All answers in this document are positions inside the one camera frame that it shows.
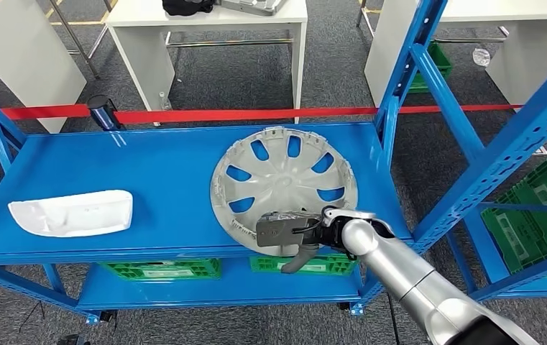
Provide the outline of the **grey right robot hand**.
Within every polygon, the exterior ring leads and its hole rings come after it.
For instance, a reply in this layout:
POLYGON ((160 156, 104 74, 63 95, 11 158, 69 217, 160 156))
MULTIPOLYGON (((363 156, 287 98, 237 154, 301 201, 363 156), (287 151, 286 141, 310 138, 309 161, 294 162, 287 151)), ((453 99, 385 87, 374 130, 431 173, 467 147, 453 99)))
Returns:
POLYGON ((297 253, 280 268, 282 273, 293 274, 316 256, 320 248, 316 230, 320 223, 320 216, 303 211, 266 213, 256 224, 256 242, 259 247, 279 249, 297 245, 297 253))

